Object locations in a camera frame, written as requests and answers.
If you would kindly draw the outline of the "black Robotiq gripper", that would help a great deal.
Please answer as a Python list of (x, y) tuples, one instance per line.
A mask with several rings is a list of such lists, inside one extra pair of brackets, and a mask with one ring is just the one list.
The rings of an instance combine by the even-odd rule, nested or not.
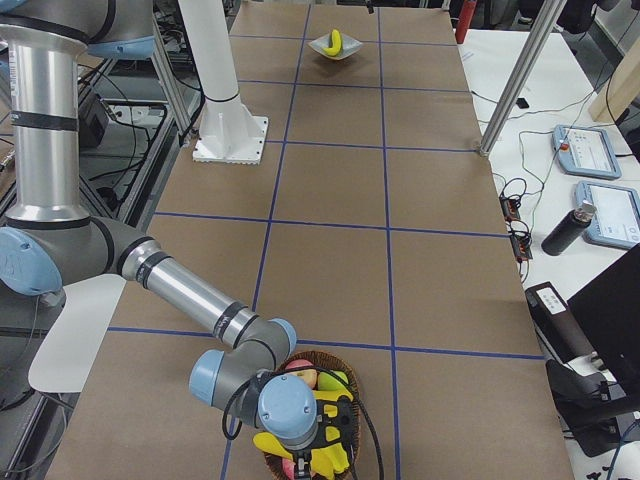
[(337, 474), (335, 478), (346, 474), (354, 463), (354, 439), (356, 437), (354, 399), (350, 400), (342, 395), (337, 401), (316, 400), (315, 413), (310, 437), (305, 439), (300, 446), (292, 448), (294, 479), (312, 479), (317, 474), (311, 469), (313, 449), (337, 443), (340, 443), (345, 449), (350, 466), (344, 473)]

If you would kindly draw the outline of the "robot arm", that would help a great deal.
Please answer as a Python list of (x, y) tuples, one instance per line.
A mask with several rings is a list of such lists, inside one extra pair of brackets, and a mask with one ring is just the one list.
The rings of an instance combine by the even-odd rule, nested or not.
[(351, 471), (353, 387), (323, 400), (280, 366), (297, 336), (264, 320), (166, 253), (152, 237), (95, 217), (79, 194), (78, 59), (145, 59), (155, 49), (149, 1), (5, 1), (17, 199), (1, 230), (1, 279), (24, 295), (114, 273), (155, 293), (223, 342), (196, 362), (191, 393), (225, 417), (263, 430), (298, 479)]

